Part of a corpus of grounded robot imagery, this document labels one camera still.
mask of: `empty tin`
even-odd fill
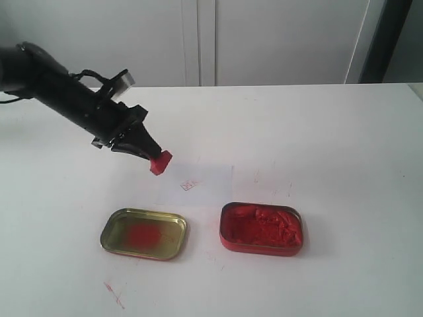
[[[219,233],[224,247],[236,252],[293,256],[303,246],[301,217],[286,206],[228,203]]]
[[[110,216],[100,243],[115,254],[169,260],[179,253],[185,233],[180,215],[126,208]]]

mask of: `white wall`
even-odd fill
[[[354,83],[384,0],[0,0],[0,44],[139,86]]]
[[[423,82],[423,0],[413,0],[383,80]]]

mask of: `white table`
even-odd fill
[[[220,208],[156,206],[147,161],[94,148],[37,101],[2,105],[0,316],[422,315],[423,103],[406,85],[133,88],[123,101],[150,111],[173,163],[234,165],[234,201],[296,208],[304,249],[230,252]],[[105,252],[123,207],[184,215],[181,255]]]

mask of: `tin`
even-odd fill
[[[169,260],[182,247],[185,219],[174,213],[125,208],[113,213],[100,237],[109,252],[154,260]]]
[[[287,206],[228,203],[219,235],[224,247],[235,252],[294,256],[303,246],[301,217]]]

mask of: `red sponge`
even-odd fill
[[[168,151],[163,151],[158,158],[155,160],[150,159],[150,171],[154,175],[160,175],[163,173],[172,159],[172,155]]]

